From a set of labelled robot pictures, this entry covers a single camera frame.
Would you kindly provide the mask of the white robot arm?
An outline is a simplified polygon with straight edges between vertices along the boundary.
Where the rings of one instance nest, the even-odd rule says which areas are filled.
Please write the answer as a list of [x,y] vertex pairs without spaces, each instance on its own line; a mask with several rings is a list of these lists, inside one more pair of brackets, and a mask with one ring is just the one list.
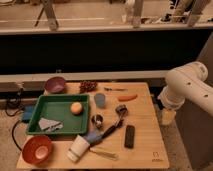
[[208,69],[201,62],[190,62],[166,73],[166,86],[158,96],[162,103],[162,124],[169,125],[176,111],[188,99],[213,116],[213,87],[207,85]]

